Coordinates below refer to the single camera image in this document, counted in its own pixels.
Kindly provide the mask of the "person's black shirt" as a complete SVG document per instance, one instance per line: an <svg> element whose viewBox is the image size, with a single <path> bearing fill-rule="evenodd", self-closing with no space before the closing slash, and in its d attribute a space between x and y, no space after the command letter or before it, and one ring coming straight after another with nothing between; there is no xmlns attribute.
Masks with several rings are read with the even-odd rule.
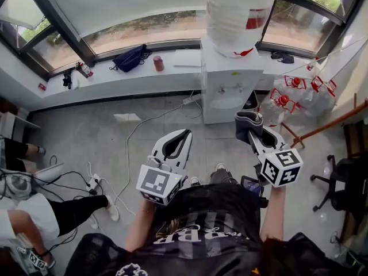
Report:
<svg viewBox="0 0 368 276"><path fill-rule="evenodd" d="M105 235L87 234L64 276L345 276L304 234L260 238L260 198L218 183L179 191L155 211L145 244L127 251Z"/></svg>

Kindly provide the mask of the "black office chair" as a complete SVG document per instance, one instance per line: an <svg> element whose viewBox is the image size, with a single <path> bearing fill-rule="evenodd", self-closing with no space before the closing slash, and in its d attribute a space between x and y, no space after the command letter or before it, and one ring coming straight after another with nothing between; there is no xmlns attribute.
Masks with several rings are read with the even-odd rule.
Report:
<svg viewBox="0 0 368 276"><path fill-rule="evenodd" d="M328 185L328 191L319 205L313 211L320 210L330 201L337 211L359 213L363 209L363 193L365 181L368 180L368 152L358 158L345 158L336 162L334 155L328 155L327 160L332 166L329 178L311 175L310 180L320 180Z"/></svg>

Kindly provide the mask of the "black waste bin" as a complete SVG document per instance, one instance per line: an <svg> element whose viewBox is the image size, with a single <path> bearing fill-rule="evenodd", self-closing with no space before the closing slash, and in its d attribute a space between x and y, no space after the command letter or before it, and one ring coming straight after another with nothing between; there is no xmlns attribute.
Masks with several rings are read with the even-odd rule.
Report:
<svg viewBox="0 0 368 276"><path fill-rule="evenodd" d="M258 107L259 107L259 102L258 102L258 99L257 99L257 96L256 96L256 92L253 91L250 94L248 100L243 105L242 109L255 112L255 111L257 111Z"/></svg>

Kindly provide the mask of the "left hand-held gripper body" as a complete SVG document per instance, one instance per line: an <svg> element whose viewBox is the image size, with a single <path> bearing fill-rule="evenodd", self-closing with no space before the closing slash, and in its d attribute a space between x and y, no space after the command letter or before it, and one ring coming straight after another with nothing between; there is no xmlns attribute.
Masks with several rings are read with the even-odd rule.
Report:
<svg viewBox="0 0 368 276"><path fill-rule="evenodd" d="M168 205L186 179L187 173L184 169L149 156L148 162L141 165L136 189L144 199L155 204Z"/></svg>

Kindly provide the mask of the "white roller blind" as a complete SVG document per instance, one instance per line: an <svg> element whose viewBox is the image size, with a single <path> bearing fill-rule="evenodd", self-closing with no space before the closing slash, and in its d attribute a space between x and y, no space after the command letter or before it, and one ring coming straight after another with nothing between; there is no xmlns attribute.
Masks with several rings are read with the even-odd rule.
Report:
<svg viewBox="0 0 368 276"><path fill-rule="evenodd" d="M81 37L156 14L204 10L206 0L54 0Z"/></svg>

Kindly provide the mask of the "person's grey trousers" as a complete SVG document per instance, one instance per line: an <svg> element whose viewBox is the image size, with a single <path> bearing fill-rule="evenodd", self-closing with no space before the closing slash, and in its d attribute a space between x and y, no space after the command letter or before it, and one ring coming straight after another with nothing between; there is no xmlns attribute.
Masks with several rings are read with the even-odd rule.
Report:
<svg viewBox="0 0 368 276"><path fill-rule="evenodd" d="M238 181L233 178L232 174L224 168L217 169L215 172L211 173L209 184L218 183L231 183L238 185Z"/></svg>

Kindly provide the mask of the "long white power strip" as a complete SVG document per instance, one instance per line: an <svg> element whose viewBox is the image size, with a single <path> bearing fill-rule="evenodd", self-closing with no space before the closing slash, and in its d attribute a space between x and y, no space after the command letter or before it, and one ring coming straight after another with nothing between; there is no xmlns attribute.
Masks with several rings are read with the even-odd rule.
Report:
<svg viewBox="0 0 368 276"><path fill-rule="evenodd" d="M188 105L190 103L193 103L193 102L196 102L196 101L199 101L200 99L202 98L202 95L201 94L196 94L196 95L192 95L190 97L187 97L183 100L183 104L184 105Z"/></svg>

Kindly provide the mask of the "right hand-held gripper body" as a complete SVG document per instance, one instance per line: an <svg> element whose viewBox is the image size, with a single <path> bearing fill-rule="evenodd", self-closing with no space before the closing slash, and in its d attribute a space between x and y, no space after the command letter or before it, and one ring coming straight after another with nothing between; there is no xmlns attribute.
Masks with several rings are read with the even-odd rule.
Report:
<svg viewBox="0 0 368 276"><path fill-rule="evenodd" d="M300 176L304 162L295 148L254 147L253 151L259 160L255 172L262 186L284 187Z"/></svg>

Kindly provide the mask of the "plastic-wrapped water bottle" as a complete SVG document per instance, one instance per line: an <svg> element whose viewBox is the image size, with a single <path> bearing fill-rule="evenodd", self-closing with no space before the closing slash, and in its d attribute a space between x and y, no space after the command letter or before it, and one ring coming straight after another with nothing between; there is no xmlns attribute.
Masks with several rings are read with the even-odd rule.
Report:
<svg viewBox="0 0 368 276"><path fill-rule="evenodd" d="M246 56L262 38L275 0L207 0L207 36L228 58Z"/></svg>

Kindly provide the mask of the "square white power strip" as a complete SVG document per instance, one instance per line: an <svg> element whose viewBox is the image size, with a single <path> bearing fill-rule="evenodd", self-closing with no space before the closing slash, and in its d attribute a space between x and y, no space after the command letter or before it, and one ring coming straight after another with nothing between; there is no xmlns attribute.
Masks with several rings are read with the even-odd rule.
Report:
<svg viewBox="0 0 368 276"><path fill-rule="evenodd" d="M88 192L91 192L92 190L96 190L96 188L99 186L101 181L101 177L98 174L94 174L91 178L90 181L87 183L86 185L86 190Z"/></svg>

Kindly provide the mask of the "black window frame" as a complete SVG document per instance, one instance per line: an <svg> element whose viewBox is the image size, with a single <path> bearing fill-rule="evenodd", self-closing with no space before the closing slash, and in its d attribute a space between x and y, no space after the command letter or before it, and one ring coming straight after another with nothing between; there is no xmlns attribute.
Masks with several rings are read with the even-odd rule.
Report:
<svg viewBox="0 0 368 276"><path fill-rule="evenodd" d="M323 57L347 30L362 1L275 0L256 47ZM0 0L0 39L44 79L78 60L94 66L134 45L193 47L207 34L206 27L205 6L138 18L81 37L54 0Z"/></svg>

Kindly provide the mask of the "black device with screen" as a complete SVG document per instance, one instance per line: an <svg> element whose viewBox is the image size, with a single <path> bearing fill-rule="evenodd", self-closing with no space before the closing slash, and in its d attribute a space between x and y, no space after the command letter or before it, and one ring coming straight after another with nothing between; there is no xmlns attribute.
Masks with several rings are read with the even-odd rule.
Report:
<svg viewBox="0 0 368 276"><path fill-rule="evenodd" d="M241 177L241 185L245 189L253 192L254 194L260 197L263 194L263 186L260 184L258 179L254 179L254 178L243 175Z"/></svg>

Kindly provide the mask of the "white shelf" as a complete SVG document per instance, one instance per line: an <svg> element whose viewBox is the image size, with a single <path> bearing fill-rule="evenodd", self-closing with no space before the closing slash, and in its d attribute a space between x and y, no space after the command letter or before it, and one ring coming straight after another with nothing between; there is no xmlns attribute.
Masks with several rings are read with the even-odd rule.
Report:
<svg viewBox="0 0 368 276"><path fill-rule="evenodd" d="M24 120L10 112L0 112L0 135L22 142L24 131L29 129L40 129L36 124Z"/></svg>

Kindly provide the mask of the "person's left forearm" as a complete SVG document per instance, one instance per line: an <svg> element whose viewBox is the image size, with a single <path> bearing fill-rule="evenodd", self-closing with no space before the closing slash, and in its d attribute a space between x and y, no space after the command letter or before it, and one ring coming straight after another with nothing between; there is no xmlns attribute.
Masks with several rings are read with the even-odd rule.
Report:
<svg viewBox="0 0 368 276"><path fill-rule="evenodd" d="M155 211L156 206L153 202L146 199L142 200L126 237L124 248L127 251L133 252L145 244L154 221Z"/></svg>

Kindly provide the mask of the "white water dispenser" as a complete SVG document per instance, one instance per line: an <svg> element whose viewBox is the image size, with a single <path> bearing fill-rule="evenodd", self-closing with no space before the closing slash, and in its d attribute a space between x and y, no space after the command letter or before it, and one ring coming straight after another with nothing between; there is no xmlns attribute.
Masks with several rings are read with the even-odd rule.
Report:
<svg viewBox="0 0 368 276"><path fill-rule="evenodd" d="M246 56L228 58L215 50L208 37L201 38L201 95L205 124L232 122L263 75L256 48Z"/></svg>

